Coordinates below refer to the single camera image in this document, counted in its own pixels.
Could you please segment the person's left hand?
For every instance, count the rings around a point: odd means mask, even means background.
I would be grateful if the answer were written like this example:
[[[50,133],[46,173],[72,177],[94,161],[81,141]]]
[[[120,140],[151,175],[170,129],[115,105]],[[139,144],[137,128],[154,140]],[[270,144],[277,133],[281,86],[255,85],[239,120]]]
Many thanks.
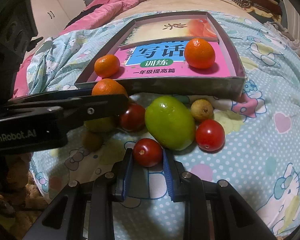
[[[46,209],[30,172],[32,153],[0,155],[0,223],[21,237]]]

